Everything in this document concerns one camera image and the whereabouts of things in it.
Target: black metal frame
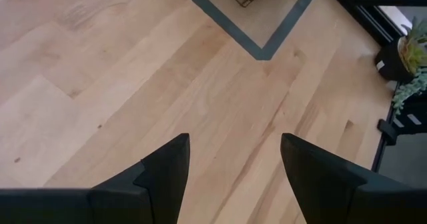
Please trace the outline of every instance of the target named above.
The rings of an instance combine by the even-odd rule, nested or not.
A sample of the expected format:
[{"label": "black metal frame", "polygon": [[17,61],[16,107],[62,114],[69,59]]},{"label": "black metal frame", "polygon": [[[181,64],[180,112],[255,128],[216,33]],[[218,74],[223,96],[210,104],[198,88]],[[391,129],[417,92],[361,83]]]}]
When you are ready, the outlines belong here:
[{"label": "black metal frame", "polygon": [[[381,46],[404,36],[396,24],[379,8],[379,6],[427,6],[427,0],[337,0],[365,28],[365,30]],[[393,122],[395,113],[390,107],[386,122]],[[373,171],[378,171],[388,136],[383,133],[372,165]]]}]

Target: green object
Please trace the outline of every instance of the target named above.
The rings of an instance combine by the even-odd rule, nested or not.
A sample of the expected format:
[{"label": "green object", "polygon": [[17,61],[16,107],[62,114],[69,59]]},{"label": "green object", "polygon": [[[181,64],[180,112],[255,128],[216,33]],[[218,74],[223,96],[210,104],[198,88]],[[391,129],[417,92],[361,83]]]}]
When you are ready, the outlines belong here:
[{"label": "green object", "polygon": [[399,86],[396,94],[393,97],[393,108],[396,110],[396,115],[400,115],[400,111],[404,107],[405,101],[416,94],[421,94],[427,89],[427,69],[418,68],[415,78],[407,83]]},{"label": "green object", "polygon": [[415,74],[418,68],[427,66],[427,20],[418,22],[414,17],[412,28],[402,25],[408,32],[405,43],[400,49],[401,58],[409,72]]}]

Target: potted plant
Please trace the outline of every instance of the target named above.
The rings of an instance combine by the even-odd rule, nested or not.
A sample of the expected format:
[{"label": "potted plant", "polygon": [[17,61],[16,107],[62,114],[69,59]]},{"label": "potted plant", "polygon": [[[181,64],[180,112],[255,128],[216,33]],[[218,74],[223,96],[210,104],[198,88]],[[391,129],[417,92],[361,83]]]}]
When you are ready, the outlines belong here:
[{"label": "potted plant", "polygon": [[427,90],[427,69],[421,67],[417,70],[415,78],[411,82],[399,86],[396,90],[396,94],[392,101],[393,108],[396,110],[396,115],[400,114],[407,98],[416,94],[421,94],[425,90]]},{"label": "potted plant", "polygon": [[418,69],[427,64],[427,20],[412,20],[412,28],[403,27],[408,34],[383,47],[375,57],[378,72],[389,81],[408,83]]}]

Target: hardwood floor plank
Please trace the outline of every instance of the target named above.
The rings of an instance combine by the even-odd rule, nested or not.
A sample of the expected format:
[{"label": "hardwood floor plank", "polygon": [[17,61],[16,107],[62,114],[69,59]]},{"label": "hardwood floor plank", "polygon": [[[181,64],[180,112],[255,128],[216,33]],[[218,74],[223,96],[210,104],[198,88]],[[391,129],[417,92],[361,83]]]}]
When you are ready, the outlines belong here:
[{"label": "hardwood floor plank", "polygon": [[189,133],[179,223],[305,223],[281,134],[369,167],[392,98],[336,0],[312,0],[271,61],[191,0],[0,0],[0,16],[0,187],[92,187]]},{"label": "hardwood floor plank", "polygon": [[0,50],[77,0],[0,0]]},{"label": "hardwood floor plank", "polygon": [[26,187],[42,186],[72,154],[60,137],[77,113],[61,90],[42,76],[34,78],[0,107],[2,170]]}]

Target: black stand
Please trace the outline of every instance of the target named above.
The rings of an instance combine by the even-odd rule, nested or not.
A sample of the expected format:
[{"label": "black stand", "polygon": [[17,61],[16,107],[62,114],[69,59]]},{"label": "black stand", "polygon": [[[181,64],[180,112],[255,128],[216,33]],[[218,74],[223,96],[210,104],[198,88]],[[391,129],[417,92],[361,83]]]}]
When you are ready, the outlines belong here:
[{"label": "black stand", "polygon": [[390,123],[388,123],[384,119],[381,119],[379,120],[376,128],[381,131],[387,139],[387,145],[396,145],[396,141],[398,139],[399,134]]}]

